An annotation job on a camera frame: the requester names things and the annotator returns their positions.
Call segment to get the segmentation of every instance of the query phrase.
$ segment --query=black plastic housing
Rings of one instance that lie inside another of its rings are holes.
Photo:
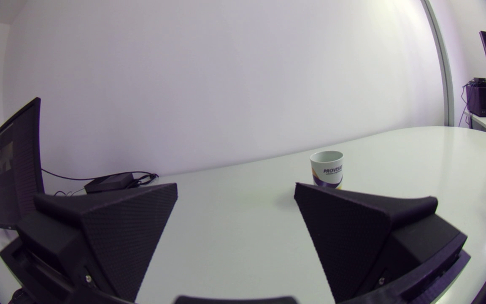
[[[0,256],[40,304],[67,303],[82,287],[133,302],[176,200],[175,183],[37,195]]]
[[[336,302],[411,302],[457,262],[467,238],[434,214],[432,197],[298,183],[295,200]]]

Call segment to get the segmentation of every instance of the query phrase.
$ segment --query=wire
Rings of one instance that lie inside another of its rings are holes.
[[[468,105],[464,106],[464,110],[462,110],[462,115],[461,115],[461,119],[459,119],[459,127],[461,127],[461,122],[462,122],[462,116],[464,116],[464,112],[466,110]]]
[[[466,108],[468,107],[468,102],[467,102],[467,101],[464,99],[464,96],[463,96],[463,95],[464,95],[464,89],[465,89],[466,87],[473,88],[475,84],[476,84],[476,83],[475,83],[474,81],[471,81],[471,80],[470,80],[470,81],[468,81],[468,82],[467,82],[465,85],[463,85],[463,86],[462,86],[461,99],[462,99],[462,101],[465,103],[465,106],[464,106],[464,109],[462,110],[462,114],[461,114],[461,118],[459,119],[459,125],[458,125],[458,127],[461,127],[461,122],[462,122],[462,118],[464,117],[464,112],[466,111]],[[466,121],[466,119],[467,119],[467,118],[468,118],[468,116],[466,116],[466,118],[465,118],[464,122],[465,122],[465,123],[467,123],[467,125],[470,125],[470,123],[468,123],[468,122]]]
[[[71,196],[73,196],[73,195],[77,194],[78,192],[80,192],[80,191],[82,191],[82,190],[84,190],[84,189],[85,189],[85,188],[81,188],[81,189],[80,189],[80,190],[78,190],[78,191],[74,191],[73,193],[71,193]]]
[[[125,189],[140,187],[141,185],[147,185],[147,184],[151,183],[157,177],[159,177],[159,175],[157,175],[155,173],[143,175],[142,177],[139,177],[138,179],[135,179],[134,181],[132,181],[129,185],[127,185],[127,187],[125,187]]]
[[[98,179],[98,178],[105,177],[105,176],[115,175],[115,174],[110,174],[110,175],[102,175],[102,176],[98,176],[98,177],[91,177],[91,178],[88,178],[88,179],[75,179],[74,177],[66,177],[66,176],[62,176],[62,175],[57,175],[57,174],[52,173],[52,172],[50,172],[46,169],[41,169],[41,170],[50,174],[50,175],[54,175],[55,177],[59,177],[60,179],[70,179],[71,181],[90,181],[92,179]],[[149,172],[146,172],[146,171],[128,171],[128,172],[121,172],[121,173],[117,173],[117,174],[127,174],[127,173],[144,173],[144,174],[147,174],[147,175],[156,175],[155,173],[149,173]]]

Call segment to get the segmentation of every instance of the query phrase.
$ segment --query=black box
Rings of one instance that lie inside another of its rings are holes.
[[[468,110],[480,117],[486,117],[486,88],[466,87]]]

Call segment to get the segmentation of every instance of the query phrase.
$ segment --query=white mug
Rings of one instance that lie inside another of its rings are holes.
[[[342,188],[344,155],[338,151],[316,152],[310,156],[315,185]]]

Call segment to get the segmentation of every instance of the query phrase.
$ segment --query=metal frame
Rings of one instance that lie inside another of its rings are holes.
[[[453,97],[453,78],[451,77],[451,67],[449,65],[449,57],[447,56],[446,45],[444,43],[438,20],[434,15],[430,0],[421,0],[425,13],[430,24],[432,36],[434,36],[434,43],[436,44],[436,51],[438,53],[438,60],[440,62],[440,71],[442,72],[442,87],[444,94],[444,125],[453,127],[455,125],[455,105]]]

